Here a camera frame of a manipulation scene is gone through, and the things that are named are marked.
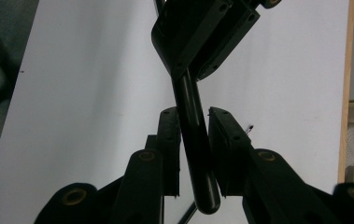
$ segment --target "wooden frame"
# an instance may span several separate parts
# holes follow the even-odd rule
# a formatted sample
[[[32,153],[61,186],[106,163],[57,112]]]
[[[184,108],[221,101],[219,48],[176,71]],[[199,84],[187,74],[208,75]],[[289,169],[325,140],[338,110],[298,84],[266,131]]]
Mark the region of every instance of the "wooden frame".
[[[343,87],[342,122],[341,122],[340,148],[339,148],[339,171],[337,177],[339,183],[345,181],[345,174],[346,174],[347,120],[348,120],[348,102],[349,102],[349,86],[350,86],[350,77],[351,77],[353,34],[354,34],[354,0],[350,0],[348,6],[348,21],[347,21],[345,76],[344,76],[344,87]]]

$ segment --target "black rod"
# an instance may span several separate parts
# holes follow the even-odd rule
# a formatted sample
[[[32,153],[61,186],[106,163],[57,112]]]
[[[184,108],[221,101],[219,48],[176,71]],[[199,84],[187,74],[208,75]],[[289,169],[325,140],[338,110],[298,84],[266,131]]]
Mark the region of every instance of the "black rod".
[[[185,215],[180,219],[178,224],[187,224],[191,218],[193,217],[194,213],[197,211],[196,203],[193,202],[189,207],[188,211],[186,211]]]
[[[200,212],[213,214],[219,209],[220,196],[197,83],[187,70],[179,80],[173,81],[173,88],[194,200]]]

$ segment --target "black cylindrical rod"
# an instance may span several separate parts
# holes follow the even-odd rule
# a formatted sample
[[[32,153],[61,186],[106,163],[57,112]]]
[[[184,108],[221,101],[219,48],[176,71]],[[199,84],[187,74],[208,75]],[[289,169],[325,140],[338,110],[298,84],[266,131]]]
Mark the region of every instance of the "black cylindrical rod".
[[[179,80],[173,81],[173,87],[194,200],[200,212],[213,214],[219,209],[220,196],[197,83],[187,70]]]

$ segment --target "white backdrop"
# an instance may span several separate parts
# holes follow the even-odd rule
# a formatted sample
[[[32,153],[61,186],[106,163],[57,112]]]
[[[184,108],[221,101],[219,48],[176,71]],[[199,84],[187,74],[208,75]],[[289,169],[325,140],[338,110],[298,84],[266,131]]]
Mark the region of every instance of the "white backdrop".
[[[255,147],[270,148],[304,181],[337,181],[348,1],[283,1],[262,17],[227,61],[201,81],[203,108],[234,114]],[[152,0],[40,1],[0,142],[0,223],[33,223],[58,189],[101,188],[157,132],[175,104],[150,41]],[[165,223],[192,202],[181,153],[181,197]],[[191,223],[245,223],[241,198]]]

